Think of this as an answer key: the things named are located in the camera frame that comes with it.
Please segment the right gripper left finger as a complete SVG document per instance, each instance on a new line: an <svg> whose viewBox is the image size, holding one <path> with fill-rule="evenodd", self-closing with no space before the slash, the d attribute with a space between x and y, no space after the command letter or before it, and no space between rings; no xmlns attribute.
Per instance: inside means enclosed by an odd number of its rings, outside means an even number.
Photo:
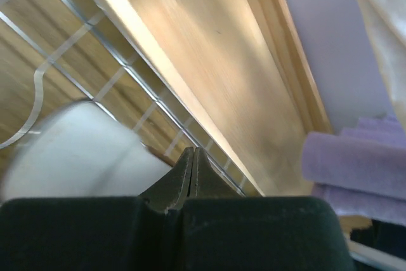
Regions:
<svg viewBox="0 0 406 271"><path fill-rule="evenodd" d="M138 197L12 199L1 207L2 270L183 270L179 206L193 149Z"/></svg>

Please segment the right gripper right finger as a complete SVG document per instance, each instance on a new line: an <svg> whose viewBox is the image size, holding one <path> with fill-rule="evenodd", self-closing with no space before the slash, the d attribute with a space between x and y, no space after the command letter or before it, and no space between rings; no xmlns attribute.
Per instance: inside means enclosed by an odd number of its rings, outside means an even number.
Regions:
<svg viewBox="0 0 406 271"><path fill-rule="evenodd" d="M208 198L206 152L193 157L182 208L183 270L353 270L338 218L323 200Z"/></svg>

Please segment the steel cup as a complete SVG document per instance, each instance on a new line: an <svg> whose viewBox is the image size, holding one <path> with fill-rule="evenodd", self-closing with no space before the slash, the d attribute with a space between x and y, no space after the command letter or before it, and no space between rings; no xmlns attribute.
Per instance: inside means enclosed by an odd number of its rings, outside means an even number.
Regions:
<svg viewBox="0 0 406 271"><path fill-rule="evenodd" d="M139 195L171 168L133 130L81 100L23 137L2 179L1 200Z"/></svg>

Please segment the metal two-tier dish rack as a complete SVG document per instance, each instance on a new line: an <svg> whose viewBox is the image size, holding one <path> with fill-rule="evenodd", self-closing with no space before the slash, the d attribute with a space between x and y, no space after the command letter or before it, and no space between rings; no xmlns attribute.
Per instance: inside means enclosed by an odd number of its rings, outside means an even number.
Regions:
<svg viewBox="0 0 406 271"><path fill-rule="evenodd" d="M238 190L260 194L94 0L1 0L1 165L35 122L80 99L168 161L204 147Z"/></svg>

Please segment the wooden clothes rack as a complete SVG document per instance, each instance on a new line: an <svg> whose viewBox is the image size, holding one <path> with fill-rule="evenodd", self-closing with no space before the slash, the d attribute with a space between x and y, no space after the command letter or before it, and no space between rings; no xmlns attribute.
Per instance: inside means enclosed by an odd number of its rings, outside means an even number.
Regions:
<svg viewBox="0 0 406 271"><path fill-rule="evenodd" d="M101 0L261 195L309 195L308 133L332 126L286 0Z"/></svg>

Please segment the lavender towel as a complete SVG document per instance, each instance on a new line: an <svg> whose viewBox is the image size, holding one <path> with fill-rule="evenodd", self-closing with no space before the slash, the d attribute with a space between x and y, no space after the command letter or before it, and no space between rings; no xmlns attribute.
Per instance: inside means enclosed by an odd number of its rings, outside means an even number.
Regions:
<svg viewBox="0 0 406 271"><path fill-rule="evenodd" d="M396 117L361 118L338 135L310 133L301 171L339 216L405 224L405 131Z"/></svg>

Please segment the navy blue garment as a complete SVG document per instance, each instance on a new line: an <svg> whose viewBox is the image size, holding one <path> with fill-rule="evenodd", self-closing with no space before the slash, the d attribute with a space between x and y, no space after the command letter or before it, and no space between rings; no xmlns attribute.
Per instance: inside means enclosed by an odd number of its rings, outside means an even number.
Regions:
<svg viewBox="0 0 406 271"><path fill-rule="evenodd" d="M372 220L348 236L356 270L405 270L405 227Z"/></svg>

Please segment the white cloth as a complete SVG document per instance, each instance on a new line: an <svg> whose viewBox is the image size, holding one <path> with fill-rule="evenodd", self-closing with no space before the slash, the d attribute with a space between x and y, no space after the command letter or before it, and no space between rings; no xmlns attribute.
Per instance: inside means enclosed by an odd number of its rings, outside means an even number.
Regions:
<svg viewBox="0 0 406 271"><path fill-rule="evenodd" d="M405 0L357 0L394 112L405 119Z"/></svg>

